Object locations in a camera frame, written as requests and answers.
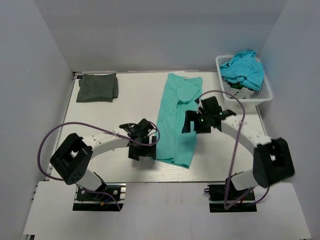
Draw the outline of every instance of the teal cloth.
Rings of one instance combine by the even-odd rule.
[[[220,66],[220,73],[224,79],[232,84],[242,84],[248,89],[259,91],[264,80],[264,67],[256,61],[255,51],[241,51]]]
[[[201,77],[168,74],[156,122],[161,133],[156,144],[157,160],[189,168],[196,149],[196,132],[182,134],[181,131],[186,111],[198,109],[195,99],[202,93],[202,82]]]

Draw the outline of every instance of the folded cloth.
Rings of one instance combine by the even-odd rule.
[[[119,94],[116,74],[86,75],[79,80],[77,103],[112,102]]]
[[[196,149],[196,132],[182,134],[187,110],[197,110],[195,99],[202,93],[202,78],[168,74],[161,99],[157,127],[156,159],[188,168]]]
[[[241,51],[220,66],[221,76],[230,83],[240,83],[248,89],[259,91],[264,80],[264,67],[256,61],[255,51]]]
[[[246,87],[242,87],[241,89],[234,88],[227,81],[223,81],[224,91],[236,96],[238,99],[250,99],[250,97],[255,93]]]

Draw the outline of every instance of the plastic basket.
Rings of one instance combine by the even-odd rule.
[[[230,61],[233,58],[233,55],[221,55],[217,56],[215,58],[216,68],[219,75],[220,80],[220,86],[221,90],[224,91],[224,85],[223,81],[224,79],[221,77],[220,73],[220,66],[224,64],[225,62]],[[222,94],[224,103],[226,104],[226,107],[228,108],[239,108],[239,104],[235,99],[228,98],[225,93]],[[263,76],[263,82],[261,89],[259,91],[256,91],[250,99],[240,99],[240,102],[244,105],[245,108],[254,107],[257,106],[263,102],[270,101],[273,98],[271,88],[268,82],[268,79],[266,77],[266,74]]]

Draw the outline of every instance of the laundry basket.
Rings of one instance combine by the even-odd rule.
[[[218,71],[220,86],[222,91],[224,91],[225,88],[223,84],[224,79],[223,77],[221,77],[221,73],[220,73],[220,66],[225,62],[230,61],[232,58],[233,58],[233,55],[221,55],[215,58],[216,68]],[[223,95],[225,107],[230,109],[233,109],[233,108],[238,109],[240,107],[239,103],[235,99],[228,98],[225,93],[223,93],[222,95]],[[268,79],[266,77],[266,74],[264,74],[261,89],[259,91],[256,91],[251,96],[250,99],[239,99],[239,100],[247,109],[247,108],[252,108],[254,106],[257,106],[263,102],[270,101],[272,98],[273,98],[273,95],[271,92],[271,88],[270,88]]]

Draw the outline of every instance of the gray cloth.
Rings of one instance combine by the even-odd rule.
[[[119,94],[116,74],[86,75],[79,80],[77,103],[112,102]]]
[[[224,88],[225,92],[234,95],[238,99],[250,99],[251,96],[255,93],[255,91],[249,90],[246,87],[243,87],[241,89],[233,88],[228,84],[227,81],[223,81],[223,88]]]

